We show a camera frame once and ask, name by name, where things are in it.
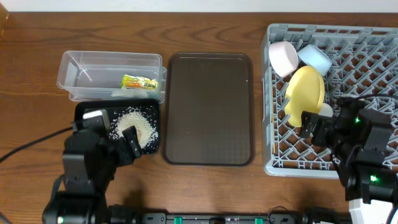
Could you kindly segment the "white cup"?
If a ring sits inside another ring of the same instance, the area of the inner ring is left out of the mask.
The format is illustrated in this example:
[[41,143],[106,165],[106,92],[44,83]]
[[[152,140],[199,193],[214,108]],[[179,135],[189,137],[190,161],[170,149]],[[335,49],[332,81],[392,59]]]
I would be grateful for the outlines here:
[[332,107],[329,104],[323,103],[322,107],[321,107],[321,110],[319,111],[318,114],[320,116],[326,116],[326,117],[331,118],[333,116],[333,109],[332,109]]

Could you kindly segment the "rice pile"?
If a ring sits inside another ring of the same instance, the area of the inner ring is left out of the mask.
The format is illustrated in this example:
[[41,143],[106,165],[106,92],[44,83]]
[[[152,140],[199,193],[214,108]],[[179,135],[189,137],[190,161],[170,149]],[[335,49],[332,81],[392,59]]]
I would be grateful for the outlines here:
[[159,110],[156,105],[111,108],[109,112],[111,127],[108,136],[111,139],[123,137],[122,132],[125,129],[135,126],[144,154],[152,154],[158,150]]

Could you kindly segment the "blue bowl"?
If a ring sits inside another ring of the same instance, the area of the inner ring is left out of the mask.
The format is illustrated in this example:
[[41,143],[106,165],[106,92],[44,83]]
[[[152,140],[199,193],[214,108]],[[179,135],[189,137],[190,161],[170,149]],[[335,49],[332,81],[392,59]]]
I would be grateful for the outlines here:
[[297,52],[303,63],[315,68],[321,76],[325,77],[331,68],[331,59],[318,47],[309,44]]

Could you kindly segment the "green snack wrapper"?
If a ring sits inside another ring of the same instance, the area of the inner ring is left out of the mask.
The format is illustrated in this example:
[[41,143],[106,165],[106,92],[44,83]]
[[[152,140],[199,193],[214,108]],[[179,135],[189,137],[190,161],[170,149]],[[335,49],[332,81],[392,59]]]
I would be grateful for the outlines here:
[[135,77],[125,74],[121,80],[121,88],[155,90],[158,82],[146,77]]

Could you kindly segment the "wooden chopstick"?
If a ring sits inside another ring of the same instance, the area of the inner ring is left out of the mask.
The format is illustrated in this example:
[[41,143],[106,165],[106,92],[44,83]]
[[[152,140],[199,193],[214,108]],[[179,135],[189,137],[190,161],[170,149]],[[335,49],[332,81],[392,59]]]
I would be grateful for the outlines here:
[[277,140],[276,140],[276,138],[277,138],[277,130],[276,130],[276,128],[277,128],[277,124],[275,123],[275,115],[273,114],[272,115],[272,126],[273,126],[273,128],[272,128],[272,134],[273,134],[273,137],[272,137],[272,140],[273,140],[273,147],[272,147],[272,155],[275,155],[276,153],[277,153],[277,149],[276,149],[276,146],[277,146]]

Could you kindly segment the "pink bowl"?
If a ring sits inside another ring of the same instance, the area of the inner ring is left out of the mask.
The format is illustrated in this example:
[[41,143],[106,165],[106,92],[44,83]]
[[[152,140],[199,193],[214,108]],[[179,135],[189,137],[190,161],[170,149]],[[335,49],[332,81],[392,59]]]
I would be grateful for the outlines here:
[[269,47],[269,60],[272,68],[280,77],[294,72],[299,65],[295,47],[288,41],[276,42]]

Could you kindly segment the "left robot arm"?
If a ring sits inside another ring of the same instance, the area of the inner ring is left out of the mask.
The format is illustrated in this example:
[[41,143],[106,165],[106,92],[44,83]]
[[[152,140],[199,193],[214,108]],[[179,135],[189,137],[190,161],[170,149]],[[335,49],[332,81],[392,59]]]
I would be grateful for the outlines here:
[[116,169],[142,155],[135,126],[122,134],[112,140],[104,128],[85,128],[65,140],[64,173],[53,184],[43,223],[140,223],[131,208],[106,203]]

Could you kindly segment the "yellow plate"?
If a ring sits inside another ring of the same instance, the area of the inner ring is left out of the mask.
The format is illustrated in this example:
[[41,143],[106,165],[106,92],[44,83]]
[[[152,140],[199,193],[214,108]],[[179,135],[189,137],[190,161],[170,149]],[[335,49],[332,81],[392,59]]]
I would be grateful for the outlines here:
[[288,122],[294,127],[301,127],[303,111],[318,114],[325,97],[325,84],[319,72],[304,66],[298,69],[289,81],[285,92],[285,99],[289,102],[284,108],[289,114]]

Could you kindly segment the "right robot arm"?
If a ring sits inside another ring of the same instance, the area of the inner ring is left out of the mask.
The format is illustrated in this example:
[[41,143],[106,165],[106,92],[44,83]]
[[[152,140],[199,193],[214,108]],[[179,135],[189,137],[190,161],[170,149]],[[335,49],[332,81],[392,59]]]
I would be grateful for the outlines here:
[[339,98],[336,118],[303,111],[300,136],[339,160],[333,165],[353,223],[397,223],[397,172],[384,165],[391,116],[368,109],[366,98]]

